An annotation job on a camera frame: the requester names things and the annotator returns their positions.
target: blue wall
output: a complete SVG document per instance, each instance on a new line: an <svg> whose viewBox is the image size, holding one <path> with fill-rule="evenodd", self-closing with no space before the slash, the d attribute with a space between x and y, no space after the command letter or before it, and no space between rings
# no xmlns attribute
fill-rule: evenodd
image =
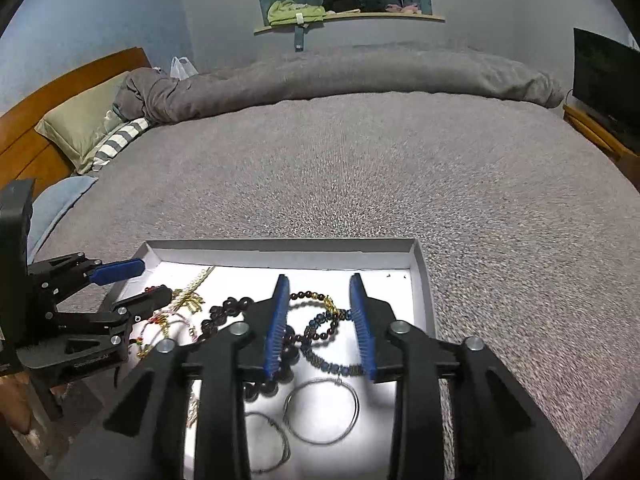
<svg viewBox="0 0 640 480"><path fill-rule="evenodd" d="M85 63L141 46L152 66L193 49L181 0L25 0L0 38L0 114Z"/></svg>

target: striped pillow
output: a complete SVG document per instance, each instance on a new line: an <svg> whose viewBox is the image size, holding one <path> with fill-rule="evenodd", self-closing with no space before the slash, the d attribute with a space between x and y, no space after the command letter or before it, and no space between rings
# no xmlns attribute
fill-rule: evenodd
<svg viewBox="0 0 640 480"><path fill-rule="evenodd" d="M119 127L104 141L100 149L95 153L94 166L92 169L99 171L109 164L111 159L120 153L120 151L139 134L148 129L149 126L149 122L145 118L140 118L133 119L130 123Z"/></svg>

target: wooden nightstand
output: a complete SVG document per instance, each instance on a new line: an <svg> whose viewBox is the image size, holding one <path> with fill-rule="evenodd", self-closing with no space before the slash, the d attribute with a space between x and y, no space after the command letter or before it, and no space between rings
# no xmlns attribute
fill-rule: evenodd
<svg viewBox="0 0 640 480"><path fill-rule="evenodd" d="M563 105L564 120L598 146L640 191L640 156L628 149L585 112Z"/></svg>

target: pillow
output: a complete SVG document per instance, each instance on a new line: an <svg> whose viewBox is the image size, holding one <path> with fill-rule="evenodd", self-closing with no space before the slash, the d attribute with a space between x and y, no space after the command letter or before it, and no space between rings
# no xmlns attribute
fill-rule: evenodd
<svg viewBox="0 0 640 480"><path fill-rule="evenodd" d="M133 142L133 140L148 129L149 126L149 122L142 117L133 119L131 122L115 130L106 138L100 148L98 148L98 151L95 152L93 170L99 171L109 164L111 159L120 153L120 150L130 142Z"/></svg>
<svg viewBox="0 0 640 480"><path fill-rule="evenodd" d="M111 109L128 72L73 96L50 110L35 130L62 150L79 174L91 169L101 140L123 121Z"/></svg>
<svg viewBox="0 0 640 480"><path fill-rule="evenodd" d="M27 264L33 263L35 255L58 221L96 180L98 179L86 175L70 176L47 187L33 201L31 228L27 237Z"/></svg>

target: blue gripper pad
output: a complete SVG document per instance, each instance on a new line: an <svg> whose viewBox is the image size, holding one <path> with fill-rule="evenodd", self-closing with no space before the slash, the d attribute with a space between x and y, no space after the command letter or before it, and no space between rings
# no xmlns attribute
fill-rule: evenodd
<svg viewBox="0 0 640 480"><path fill-rule="evenodd" d="M145 263L136 258L98 266L89 276L89 281L96 285L109 285L110 283L135 278L143 272L145 272Z"/></svg>
<svg viewBox="0 0 640 480"><path fill-rule="evenodd" d="M273 379L280 363L278 358L282 351L282 338L287 327L287 312L289 311L289 279L281 274L273 291L273 318L269 332L264 342L264 365L262 368L267 377Z"/></svg>
<svg viewBox="0 0 640 480"><path fill-rule="evenodd" d="M356 328L362 369L367 379L372 381L376 377L378 369L375 358L376 345L367 320L367 293L359 273L354 274L349 280L349 301L351 303L351 318Z"/></svg>

